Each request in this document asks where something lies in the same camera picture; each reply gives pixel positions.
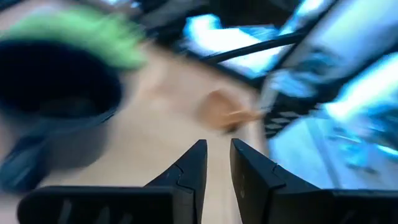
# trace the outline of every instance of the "desk surface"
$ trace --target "desk surface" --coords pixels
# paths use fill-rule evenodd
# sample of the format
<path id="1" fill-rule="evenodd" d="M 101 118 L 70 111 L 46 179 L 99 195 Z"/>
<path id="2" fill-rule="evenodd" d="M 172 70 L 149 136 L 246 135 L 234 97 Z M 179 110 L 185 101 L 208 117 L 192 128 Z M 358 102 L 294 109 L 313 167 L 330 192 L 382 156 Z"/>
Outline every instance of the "desk surface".
<path id="1" fill-rule="evenodd" d="M 30 11 L 42 6 L 63 8 L 62 1 L 30 0 L 0 13 L 0 29 L 7 29 Z M 105 153 L 81 170 L 52 174 L 44 185 L 140 186 L 168 168 L 198 139 L 208 141 L 208 181 L 203 223 L 239 223 L 229 169 L 231 138 L 241 138 L 267 154 L 261 122 L 243 126 L 235 134 L 209 130 L 194 119 L 198 102 L 210 91 L 222 88 L 247 106 L 254 104 L 254 90 L 229 80 L 216 70 L 162 50 L 141 45 L 147 65 L 123 81 L 126 100 L 109 122 Z M 14 144 L 0 123 L 0 157 Z M 0 220 L 17 223 L 18 198 L 0 196 Z"/>

